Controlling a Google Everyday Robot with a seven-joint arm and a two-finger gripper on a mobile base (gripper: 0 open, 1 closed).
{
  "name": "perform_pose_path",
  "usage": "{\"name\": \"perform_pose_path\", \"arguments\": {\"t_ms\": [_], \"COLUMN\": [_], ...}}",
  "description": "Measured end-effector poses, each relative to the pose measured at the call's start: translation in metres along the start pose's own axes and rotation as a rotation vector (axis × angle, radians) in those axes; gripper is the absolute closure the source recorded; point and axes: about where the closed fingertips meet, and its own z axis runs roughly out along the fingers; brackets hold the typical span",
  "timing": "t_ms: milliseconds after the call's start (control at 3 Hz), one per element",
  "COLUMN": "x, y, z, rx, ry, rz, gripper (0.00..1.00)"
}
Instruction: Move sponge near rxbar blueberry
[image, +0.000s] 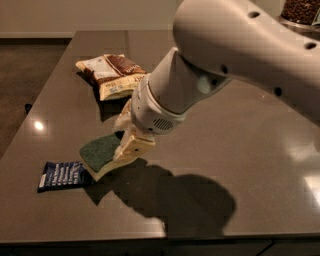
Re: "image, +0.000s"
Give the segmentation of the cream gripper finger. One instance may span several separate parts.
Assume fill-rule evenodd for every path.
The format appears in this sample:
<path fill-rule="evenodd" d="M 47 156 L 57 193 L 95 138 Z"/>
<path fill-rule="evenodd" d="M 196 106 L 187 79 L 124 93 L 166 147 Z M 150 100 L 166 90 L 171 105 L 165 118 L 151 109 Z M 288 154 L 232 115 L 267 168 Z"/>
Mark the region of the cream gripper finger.
<path fill-rule="evenodd" d="M 120 145 L 115 150 L 115 162 L 131 162 L 156 145 L 155 135 L 144 132 L 134 125 L 125 129 Z"/>
<path fill-rule="evenodd" d="M 131 123 L 131 99 L 129 99 L 123 107 L 121 113 L 117 117 L 113 131 L 124 131 Z"/>

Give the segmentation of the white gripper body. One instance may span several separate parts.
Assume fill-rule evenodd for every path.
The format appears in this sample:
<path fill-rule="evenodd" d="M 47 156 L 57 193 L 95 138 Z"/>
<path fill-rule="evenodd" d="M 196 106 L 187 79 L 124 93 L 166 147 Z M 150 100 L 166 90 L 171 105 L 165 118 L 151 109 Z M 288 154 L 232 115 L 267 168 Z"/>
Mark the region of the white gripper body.
<path fill-rule="evenodd" d="M 146 132 L 168 134 L 186 119 L 186 114 L 170 112 L 155 100 L 149 86 L 150 77 L 147 74 L 132 94 L 132 123 Z"/>

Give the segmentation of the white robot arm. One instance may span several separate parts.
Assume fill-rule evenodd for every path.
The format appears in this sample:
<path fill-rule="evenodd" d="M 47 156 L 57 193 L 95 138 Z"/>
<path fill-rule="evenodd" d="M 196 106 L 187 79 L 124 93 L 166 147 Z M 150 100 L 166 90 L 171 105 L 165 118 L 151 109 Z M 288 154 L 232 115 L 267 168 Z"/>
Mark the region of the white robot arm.
<path fill-rule="evenodd" d="M 174 47 L 134 90 L 115 122 L 114 153 L 130 163 L 184 121 L 188 109 L 238 79 L 277 95 L 320 121 L 320 47 L 279 24 L 250 0 L 184 0 Z"/>

